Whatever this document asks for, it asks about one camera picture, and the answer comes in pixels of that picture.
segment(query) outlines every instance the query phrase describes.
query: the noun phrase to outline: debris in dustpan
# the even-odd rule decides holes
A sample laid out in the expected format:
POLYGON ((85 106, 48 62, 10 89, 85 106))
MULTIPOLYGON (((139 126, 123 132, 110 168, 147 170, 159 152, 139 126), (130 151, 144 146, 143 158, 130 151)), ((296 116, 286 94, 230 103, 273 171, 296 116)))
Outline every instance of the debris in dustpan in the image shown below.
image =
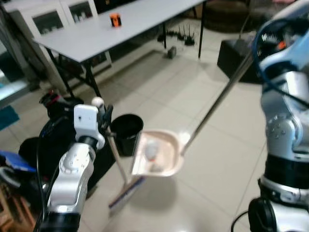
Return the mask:
POLYGON ((183 164, 182 144, 167 130, 144 130, 139 134, 132 175, 171 176, 183 164))

